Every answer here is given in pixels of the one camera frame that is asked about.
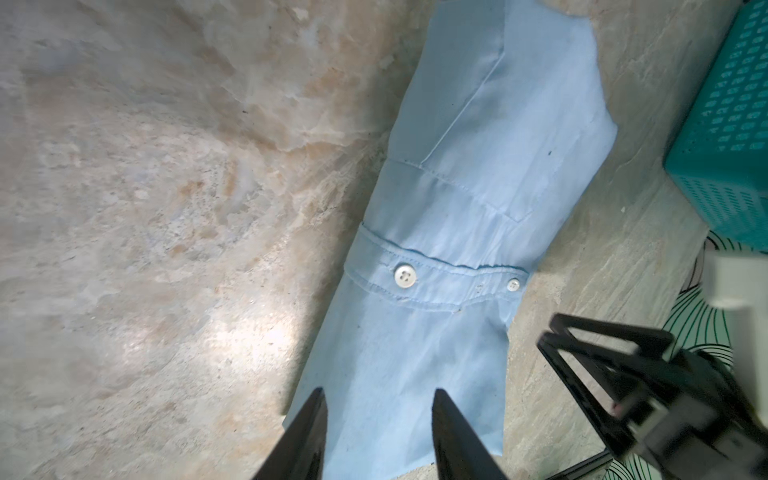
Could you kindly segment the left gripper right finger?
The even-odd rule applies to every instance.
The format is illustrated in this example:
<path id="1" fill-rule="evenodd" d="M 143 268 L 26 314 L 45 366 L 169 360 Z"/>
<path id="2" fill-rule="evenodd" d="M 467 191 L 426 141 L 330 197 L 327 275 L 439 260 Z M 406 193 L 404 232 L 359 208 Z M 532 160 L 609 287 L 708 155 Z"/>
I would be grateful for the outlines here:
<path id="1" fill-rule="evenodd" d="M 432 437 L 440 480 L 507 480 L 444 389 L 435 391 Z"/>

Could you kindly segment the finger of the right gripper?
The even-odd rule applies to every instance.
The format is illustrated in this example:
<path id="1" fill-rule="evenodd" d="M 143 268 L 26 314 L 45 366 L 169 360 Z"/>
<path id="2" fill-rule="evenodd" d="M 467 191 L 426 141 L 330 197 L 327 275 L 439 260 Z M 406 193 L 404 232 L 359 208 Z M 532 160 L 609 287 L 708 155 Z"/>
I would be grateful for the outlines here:
<path id="1" fill-rule="evenodd" d="M 635 345 L 623 352 L 605 344 L 581 340 L 575 330 L 598 337 L 622 340 Z M 572 355 L 610 399 L 620 404 L 641 391 L 664 390 L 673 381 L 663 354 L 673 336 L 657 329 L 605 322 L 558 313 L 537 348 L 563 382 L 571 396 L 613 456 L 627 454 L 635 445 L 626 414 L 617 416 L 606 410 L 585 383 L 562 357 Z"/>

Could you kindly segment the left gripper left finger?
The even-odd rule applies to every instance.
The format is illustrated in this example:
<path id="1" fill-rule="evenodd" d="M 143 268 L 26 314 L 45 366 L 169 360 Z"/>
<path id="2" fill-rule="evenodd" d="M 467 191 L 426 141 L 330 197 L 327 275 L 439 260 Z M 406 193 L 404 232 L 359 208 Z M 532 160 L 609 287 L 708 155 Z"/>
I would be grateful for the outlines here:
<path id="1" fill-rule="evenodd" d="M 324 391 L 316 388 L 252 480 L 320 480 L 327 417 Z"/>

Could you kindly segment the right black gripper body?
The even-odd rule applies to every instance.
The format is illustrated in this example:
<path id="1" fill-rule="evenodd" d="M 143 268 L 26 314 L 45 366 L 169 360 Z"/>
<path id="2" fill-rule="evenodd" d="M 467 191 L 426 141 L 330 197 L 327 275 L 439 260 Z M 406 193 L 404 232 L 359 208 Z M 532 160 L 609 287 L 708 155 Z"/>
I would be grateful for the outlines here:
<path id="1" fill-rule="evenodd" d="M 632 453 L 611 462 L 613 479 L 767 477 L 767 426 L 727 365 L 697 355 L 714 370 L 716 404 L 678 396 Z"/>

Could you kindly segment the light blue long sleeve shirt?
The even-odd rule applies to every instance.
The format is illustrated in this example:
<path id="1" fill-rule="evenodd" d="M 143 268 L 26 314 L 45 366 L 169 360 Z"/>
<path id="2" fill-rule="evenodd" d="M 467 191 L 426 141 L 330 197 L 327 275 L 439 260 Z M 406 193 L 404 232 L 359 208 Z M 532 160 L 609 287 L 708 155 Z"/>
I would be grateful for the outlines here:
<path id="1" fill-rule="evenodd" d="M 288 411 L 323 390 L 325 478 L 432 463 L 439 389 L 502 452 L 508 328 L 616 135 L 587 18 L 437 5 Z"/>

